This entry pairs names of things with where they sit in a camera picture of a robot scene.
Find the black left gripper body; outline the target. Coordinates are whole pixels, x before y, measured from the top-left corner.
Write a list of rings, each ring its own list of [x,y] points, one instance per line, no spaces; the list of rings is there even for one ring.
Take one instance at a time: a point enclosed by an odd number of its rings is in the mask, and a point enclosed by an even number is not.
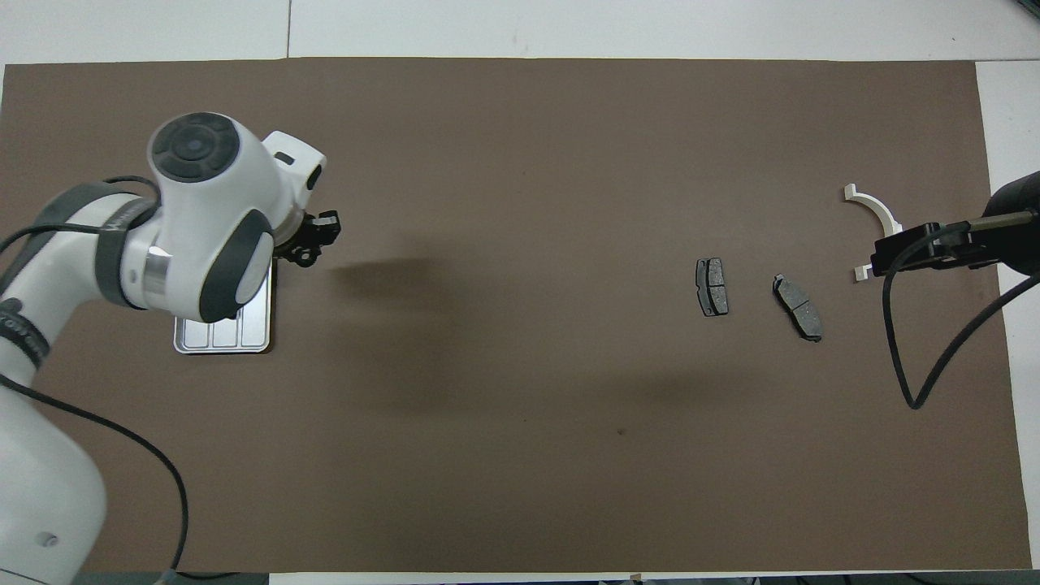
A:
[[[275,247],[275,259],[286,259],[286,253],[293,248],[317,248],[317,256],[320,255],[322,245],[317,241],[316,217],[305,214],[302,219],[297,232],[286,243]]]

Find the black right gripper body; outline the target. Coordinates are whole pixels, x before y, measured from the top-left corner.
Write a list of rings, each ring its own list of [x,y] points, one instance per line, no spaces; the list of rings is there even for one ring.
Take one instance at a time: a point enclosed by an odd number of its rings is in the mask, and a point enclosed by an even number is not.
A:
[[[1020,225],[973,233],[973,240],[983,245],[999,262],[1018,273],[1039,271],[1039,173],[1034,171],[993,193],[983,217],[1033,212],[1033,221]]]

